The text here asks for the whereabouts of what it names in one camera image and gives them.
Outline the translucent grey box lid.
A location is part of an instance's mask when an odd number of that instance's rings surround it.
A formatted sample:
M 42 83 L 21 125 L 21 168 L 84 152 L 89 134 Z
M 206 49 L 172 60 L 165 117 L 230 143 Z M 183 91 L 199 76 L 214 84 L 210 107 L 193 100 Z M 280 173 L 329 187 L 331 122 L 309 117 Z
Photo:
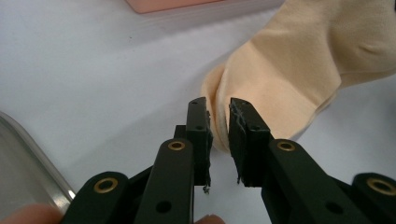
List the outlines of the translucent grey box lid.
M 56 206 L 64 214 L 74 197 L 31 135 L 0 111 L 0 219 L 33 203 Z

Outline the pink perforated plastic basket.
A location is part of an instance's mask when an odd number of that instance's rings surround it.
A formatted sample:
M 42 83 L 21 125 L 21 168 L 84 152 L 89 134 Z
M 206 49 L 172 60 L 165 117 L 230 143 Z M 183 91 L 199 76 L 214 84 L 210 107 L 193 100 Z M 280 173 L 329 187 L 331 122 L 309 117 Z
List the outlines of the pink perforated plastic basket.
M 179 7 L 190 7 L 223 0 L 125 0 L 137 13 L 149 13 L 173 9 Z

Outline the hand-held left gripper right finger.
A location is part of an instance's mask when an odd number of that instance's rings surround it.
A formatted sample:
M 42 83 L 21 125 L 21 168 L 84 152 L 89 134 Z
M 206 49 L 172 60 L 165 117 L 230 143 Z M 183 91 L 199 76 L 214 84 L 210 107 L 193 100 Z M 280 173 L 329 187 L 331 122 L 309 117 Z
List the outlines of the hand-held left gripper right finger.
M 232 98 L 229 120 L 229 147 L 238 179 L 245 187 L 262 185 L 265 174 L 263 152 L 274 137 L 253 104 Z

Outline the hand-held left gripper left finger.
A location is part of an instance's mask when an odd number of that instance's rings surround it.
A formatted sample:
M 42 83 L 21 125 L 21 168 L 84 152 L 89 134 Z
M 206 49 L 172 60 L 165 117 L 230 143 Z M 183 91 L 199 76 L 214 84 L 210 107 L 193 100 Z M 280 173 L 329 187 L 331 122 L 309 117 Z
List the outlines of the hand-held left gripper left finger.
M 210 187 L 210 152 L 213 134 L 206 98 L 199 97 L 189 102 L 185 125 L 177 125 L 175 138 L 184 138 L 192 143 L 194 157 L 194 185 Z

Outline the peach sock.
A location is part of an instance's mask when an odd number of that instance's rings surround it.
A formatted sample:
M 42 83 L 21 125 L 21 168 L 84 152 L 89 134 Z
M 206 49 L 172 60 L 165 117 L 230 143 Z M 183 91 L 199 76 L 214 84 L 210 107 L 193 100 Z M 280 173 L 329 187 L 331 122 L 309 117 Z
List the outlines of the peach sock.
M 214 146 L 228 151 L 233 98 L 276 138 L 303 131 L 338 90 L 396 74 L 396 0 L 286 0 L 204 79 Z

